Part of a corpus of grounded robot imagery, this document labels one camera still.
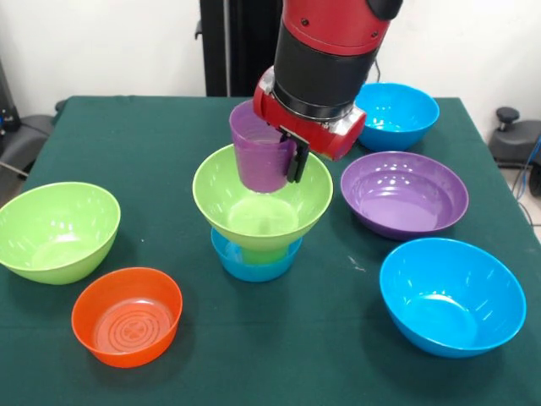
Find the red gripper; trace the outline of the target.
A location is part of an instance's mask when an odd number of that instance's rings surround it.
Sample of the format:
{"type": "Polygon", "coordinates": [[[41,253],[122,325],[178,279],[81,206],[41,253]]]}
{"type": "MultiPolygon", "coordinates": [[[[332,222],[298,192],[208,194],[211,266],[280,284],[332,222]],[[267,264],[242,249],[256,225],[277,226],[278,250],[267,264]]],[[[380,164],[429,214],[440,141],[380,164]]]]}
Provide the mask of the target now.
{"type": "Polygon", "coordinates": [[[254,112],[276,129],[285,130],[280,143],[293,139],[295,152],[287,169],[287,181],[299,183],[308,160],[309,149],[314,153],[337,161],[342,159],[361,135],[367,118],[366,112],[352,105],[343,117],[331,121],[315,121],[303,118],[286,109],[272,93],[275,88],[274,67],[261,76],[253,99],[254,112]]]}

